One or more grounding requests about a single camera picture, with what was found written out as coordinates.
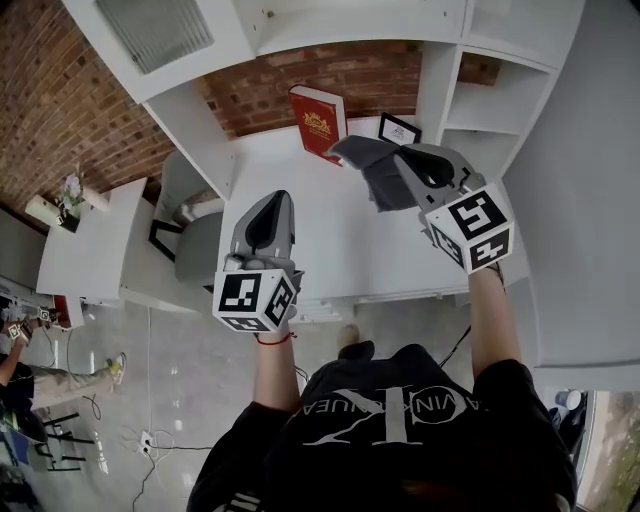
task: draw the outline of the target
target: picture frame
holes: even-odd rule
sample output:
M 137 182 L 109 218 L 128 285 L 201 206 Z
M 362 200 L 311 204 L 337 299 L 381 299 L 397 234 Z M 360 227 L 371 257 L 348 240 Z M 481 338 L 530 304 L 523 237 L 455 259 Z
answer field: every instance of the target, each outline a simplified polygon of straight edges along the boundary
M 422 130 L 411 126 L 409 123 L 398 119 L 387 112 L 380 116 L 380 128 L 378 138 L 385 142 L 391 142 L 398 146 L 405 144 L 417 144 L 422 137 Z

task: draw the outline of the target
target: white wall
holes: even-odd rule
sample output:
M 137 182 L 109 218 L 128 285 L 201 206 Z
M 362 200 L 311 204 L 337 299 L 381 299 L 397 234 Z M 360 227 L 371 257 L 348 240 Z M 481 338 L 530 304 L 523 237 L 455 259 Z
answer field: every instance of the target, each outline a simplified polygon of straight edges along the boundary
M 46 237 L 0 210 L 0 276 L 36 289 Z
M 504 179 L 531 266 L 542 366 L 640 365 L 639 63 L 640 13 L 628 0 L 587 0 Z

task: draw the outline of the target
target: red brick wall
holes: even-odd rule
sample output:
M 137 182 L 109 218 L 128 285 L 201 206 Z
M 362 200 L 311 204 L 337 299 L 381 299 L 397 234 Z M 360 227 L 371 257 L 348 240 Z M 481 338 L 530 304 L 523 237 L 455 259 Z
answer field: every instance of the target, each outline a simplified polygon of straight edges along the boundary
M 292 85 L 339 94 L 347 117 L 414 114 L 422 43 L 358 41 L 310 46 L 209 73 L 198 88 L 230 136 L 295 124 Z
M 15 0 L 0 16 L 0 140 L 0 202 L 22 217 L 78 160 L 100 191 L 158 175 L 174 149 L 60 0 Z

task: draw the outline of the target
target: red bracelet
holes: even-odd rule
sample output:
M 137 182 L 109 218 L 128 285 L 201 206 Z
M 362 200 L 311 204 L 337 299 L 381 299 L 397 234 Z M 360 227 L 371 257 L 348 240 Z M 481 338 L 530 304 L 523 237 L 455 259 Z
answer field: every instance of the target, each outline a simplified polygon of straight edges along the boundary
M 290 340 L 292 334 L 293 333 L 288 332 L 284 338 L 282 338 L 280 341 L 276 341 L 275 343 L 265 343 L 264 341 L 260 341 L 259 335 L 256 334 L 256 341 L 260 343 L 260 345 L 268 345 L 268 346 L 280 345 L 281 343 L 284 343 L 285 341 Z

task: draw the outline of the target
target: logo on shirt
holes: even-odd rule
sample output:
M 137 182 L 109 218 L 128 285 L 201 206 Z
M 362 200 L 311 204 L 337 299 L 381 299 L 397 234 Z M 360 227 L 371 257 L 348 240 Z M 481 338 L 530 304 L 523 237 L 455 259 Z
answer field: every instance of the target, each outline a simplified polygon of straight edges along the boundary
M 413 392 L 412 386 L 393 387 L 376 391 L 384 393 L 383 401 L 365 398 L 357 391 L 340 389 L 334 393 L 341 398 L 318 400 L 302 409 L 304 416 L 322 413 L 355 413 L 357 418 L 341 430 L 328 433 L 319 439 L 303 443 L 306 446 L 318 446 L 326 443 L 351 444 L 352 438 L 362 440 L 358 435 L 360 428 L 380 431 L 378 440 L 372 446 L 387 443 L 420 445 L 421 441 L 412 441 L 411 432 L 420 424 L 439 425 L 455 420 L 469 407 L 480 408 L 477 400 L 463 396 L 448 386 L 430 386 Z

